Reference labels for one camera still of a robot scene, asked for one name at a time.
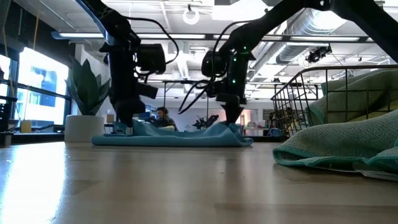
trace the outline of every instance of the white pot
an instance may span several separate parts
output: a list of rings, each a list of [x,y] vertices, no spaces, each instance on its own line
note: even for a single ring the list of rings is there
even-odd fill
[[[91,142],[104,134],[105,118],[100,116],[68,115],[65,122],[65,142]]]

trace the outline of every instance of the blue cloth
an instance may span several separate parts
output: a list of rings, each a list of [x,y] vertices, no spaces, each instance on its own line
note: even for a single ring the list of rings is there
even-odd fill
[[[97,146],[163,146],[163,147],[243,147],[252,139],[244,138],[235,124],[218,123],[207,130],[174,132],[156,128],[151,124],[133,121],[133,135],[104,134],[93,138]]]

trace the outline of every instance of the table surface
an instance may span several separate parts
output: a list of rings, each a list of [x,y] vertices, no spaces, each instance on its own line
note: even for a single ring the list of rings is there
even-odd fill
[[[0,223],[395,223],[398,184],[245,148],[0,149]]]

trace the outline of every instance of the potted plant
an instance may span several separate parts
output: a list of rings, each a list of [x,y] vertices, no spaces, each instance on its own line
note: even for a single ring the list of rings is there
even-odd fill
[[[81,115],[68,115],[65,122],[65,142],[91,142],[94,136],[104,134],[104,117],[96,116],[109,95],[109,83],[101,84],[101,74],[95,76],[90,63],[83,65],[72,58],[72,72],[66,80],[68,92]]]

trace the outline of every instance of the person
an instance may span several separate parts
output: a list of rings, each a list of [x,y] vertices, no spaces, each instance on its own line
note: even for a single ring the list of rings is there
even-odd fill
[[[164,106],[157,108],[156,113],[159,116],[156,124],[158,127],[174,126],[174,131],[178,131],[177,126],[172,118],[169,117],[169,111]]]

